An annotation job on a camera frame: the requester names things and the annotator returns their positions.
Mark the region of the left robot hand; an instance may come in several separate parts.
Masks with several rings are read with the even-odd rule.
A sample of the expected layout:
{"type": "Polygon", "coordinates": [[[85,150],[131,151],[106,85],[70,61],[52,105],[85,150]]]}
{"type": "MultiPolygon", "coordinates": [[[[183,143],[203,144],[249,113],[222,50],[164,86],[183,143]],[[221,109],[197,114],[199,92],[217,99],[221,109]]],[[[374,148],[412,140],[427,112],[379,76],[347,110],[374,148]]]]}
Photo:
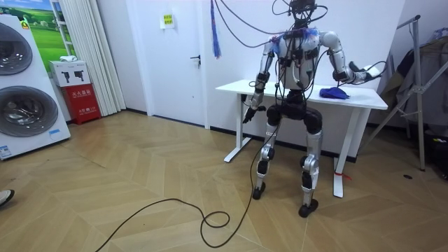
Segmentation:
{"type": "Polygon", "coordinates": [[[246,123],[250,122],[253,119],[254,115],[259,111],[266,111],[266,107],[259,106],[256,108],[252,108],[251,106],[249,106],[244,114],[244,119],[243,119],[242,123],[246,124],[246,123]]]}

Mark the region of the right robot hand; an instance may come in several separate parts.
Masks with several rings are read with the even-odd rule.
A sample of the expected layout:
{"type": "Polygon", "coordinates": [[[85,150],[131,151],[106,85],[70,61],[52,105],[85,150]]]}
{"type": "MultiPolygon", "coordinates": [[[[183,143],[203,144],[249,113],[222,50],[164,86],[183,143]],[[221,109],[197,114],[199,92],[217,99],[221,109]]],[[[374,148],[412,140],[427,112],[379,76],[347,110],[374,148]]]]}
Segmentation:
{"type": "Polygon", "coordinates": [[[353,79],[351,79],[349,83],[353,84],[368,82],[381,75],[381,71],[373,65],[368,65],[360,69],[354,64],[354,62],[350,62],[349,68],[353,74],[353,79]]]}

